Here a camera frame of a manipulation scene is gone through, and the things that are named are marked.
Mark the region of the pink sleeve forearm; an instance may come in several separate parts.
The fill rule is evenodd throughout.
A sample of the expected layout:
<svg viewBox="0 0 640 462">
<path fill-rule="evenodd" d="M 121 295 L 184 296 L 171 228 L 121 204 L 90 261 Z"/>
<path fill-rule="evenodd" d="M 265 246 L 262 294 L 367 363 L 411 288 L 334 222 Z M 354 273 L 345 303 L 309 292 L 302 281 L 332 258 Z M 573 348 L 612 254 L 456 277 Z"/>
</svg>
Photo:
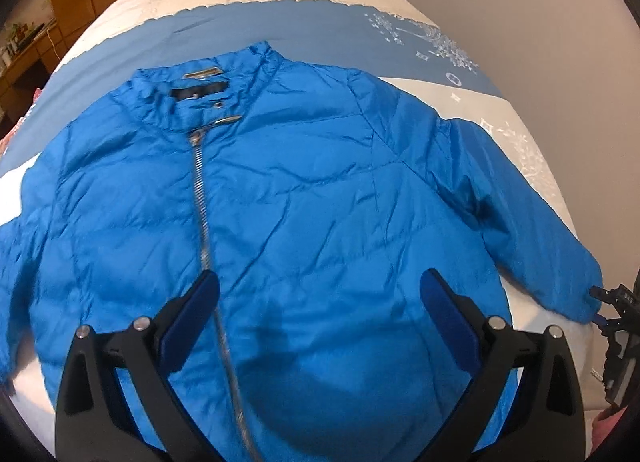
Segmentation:
<svg viewBox="0 0 640 462">
<path fill-rule="evenodd" d="M 591 427 L 591 451 L 593 454 L 597 448 L 602 445 L 602 442 L 612 433 L 614 427 L 620 418 L 624 415 L 627 408 L 610 407 L 602 410 L 592 421 Z"/>
</svg>

